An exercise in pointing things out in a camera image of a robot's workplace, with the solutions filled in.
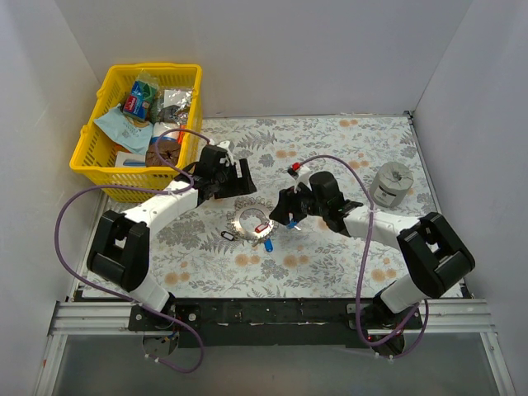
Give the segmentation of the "metal disc keyring holder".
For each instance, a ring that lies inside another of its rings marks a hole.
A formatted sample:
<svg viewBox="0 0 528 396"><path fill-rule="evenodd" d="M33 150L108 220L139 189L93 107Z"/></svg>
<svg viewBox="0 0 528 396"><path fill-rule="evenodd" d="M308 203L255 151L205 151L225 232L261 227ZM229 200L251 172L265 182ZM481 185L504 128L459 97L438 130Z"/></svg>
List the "metal disc keyring holder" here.
<svg viewBox="0 0 528 396"><path fill-rule="evenodd" d="M228 231L250 244L261 238L270 238L276 230L276 223L269 219L271 209L271 202L261 197L236 198L233 209L226 215ZM255 233L254 229L262 223L269 223L270 228L263 233Z"/></svg>

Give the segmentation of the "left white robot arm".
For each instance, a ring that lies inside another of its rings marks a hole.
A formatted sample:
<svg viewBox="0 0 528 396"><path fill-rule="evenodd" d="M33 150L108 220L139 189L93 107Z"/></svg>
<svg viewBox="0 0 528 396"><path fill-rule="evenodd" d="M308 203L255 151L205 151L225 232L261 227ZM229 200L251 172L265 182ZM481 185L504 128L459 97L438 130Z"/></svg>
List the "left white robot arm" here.
<svg viewBox="0 0 528 396"><path fill-rule="evenodd" d="M159 330L176 318L172 295L149 272L151 239L181 215L211 198L257 191L248 160L236 160L229 143L207 144L198 161L184 168L159 194L124 212L105 212L97 225L87 269L148 306L147 320Z"/></svg>

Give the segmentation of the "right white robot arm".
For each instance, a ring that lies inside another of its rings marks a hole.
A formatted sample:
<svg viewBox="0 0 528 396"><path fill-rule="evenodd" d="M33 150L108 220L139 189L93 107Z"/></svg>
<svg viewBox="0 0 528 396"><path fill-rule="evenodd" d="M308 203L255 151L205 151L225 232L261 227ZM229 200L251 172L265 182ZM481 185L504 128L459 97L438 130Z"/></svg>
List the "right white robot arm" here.
<svg viewBox="0 0 528 396"><path fill-rule="evenodd" d="M371 236L398 249L407 275L385 287L360 311L364 324L391 328L403 312L423 299L438 299L475 268L475 260L442 214L421 218L386 212L348 200L330 172L311 172L294 165L293 186L280 190L271 220L284 226L308 216L321 218L334 233L349 238Z"/></svg>

